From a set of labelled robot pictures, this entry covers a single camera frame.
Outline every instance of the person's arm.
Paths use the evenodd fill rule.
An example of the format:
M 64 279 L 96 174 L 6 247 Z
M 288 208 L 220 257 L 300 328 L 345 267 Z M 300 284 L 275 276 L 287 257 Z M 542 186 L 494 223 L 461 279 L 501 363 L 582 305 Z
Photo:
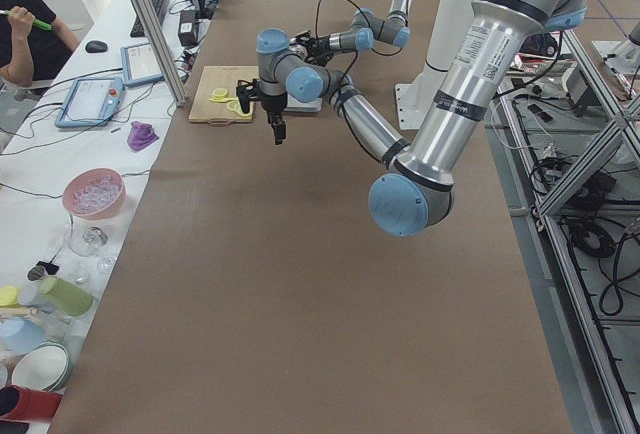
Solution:
M 33 82 L 33 59 L 28 37 L 35 17 L 24 7 L 15 6 L 9 11 L 11 25 L 11 61 L 0 67 L 0 76 L 22 87 Z
M 71 52 L 75 51 L 76 48 L 80 45 L 80 41 L 73 33 L 71 28 L 67 25 L 59 17 L 56 17 L 54 21 L 51 23 L 51 30 L 55 33 L 56 36 L 60 38 L 62 42 L 71 50 Z

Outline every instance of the wooden cutting board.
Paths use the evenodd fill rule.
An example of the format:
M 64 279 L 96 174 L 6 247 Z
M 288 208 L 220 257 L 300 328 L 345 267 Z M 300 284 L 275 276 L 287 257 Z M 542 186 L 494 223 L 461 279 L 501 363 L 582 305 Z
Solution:
M 198 84 L 196 97 L 189 113 L 189 122 L 206 122 L 214 125 L 227 125 L 234 122 L 251 122 L 253 103 L 248 116 L 241 116 L 227 109 L 225 103 L 212 102 L 214 89 L 224 88 L 228 97 L 236 97 L 238 79 L 251 81 L 258 77 L 257 66 L 205 66 Z

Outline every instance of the red object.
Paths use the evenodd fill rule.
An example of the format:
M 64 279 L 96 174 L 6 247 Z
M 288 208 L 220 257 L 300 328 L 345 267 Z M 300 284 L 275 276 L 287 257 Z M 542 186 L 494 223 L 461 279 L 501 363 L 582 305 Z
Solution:
M 50 421 L 62 396 L 54 392 L 6 386 L 0 389 L 0 419 L 6 421 Z

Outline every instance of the green cup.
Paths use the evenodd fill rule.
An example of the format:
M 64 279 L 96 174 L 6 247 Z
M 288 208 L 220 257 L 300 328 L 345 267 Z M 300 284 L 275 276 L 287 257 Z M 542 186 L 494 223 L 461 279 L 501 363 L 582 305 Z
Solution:
M 57 276 L 47 276 L 38 286 L 38 292 L 58 309 L 70 316 L 80 316 L 93 304 L 93 296 L 75 284 Z

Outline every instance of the black shirt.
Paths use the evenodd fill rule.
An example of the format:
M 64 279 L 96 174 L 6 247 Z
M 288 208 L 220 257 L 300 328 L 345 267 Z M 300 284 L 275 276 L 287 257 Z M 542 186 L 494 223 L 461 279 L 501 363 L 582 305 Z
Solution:
M 36 19 L 51 24 L 56 18 L 43 0 L 0 0 L 0 9 L 24 7 Z M 29 48 L 33 59 L 33 80 L 53 79 L 71 56 L 71 50 L 53 33 L 34 27 L 29 34 Z M 11 62 L 11 25 L 7 16 L 0 15 L 0 66 Z

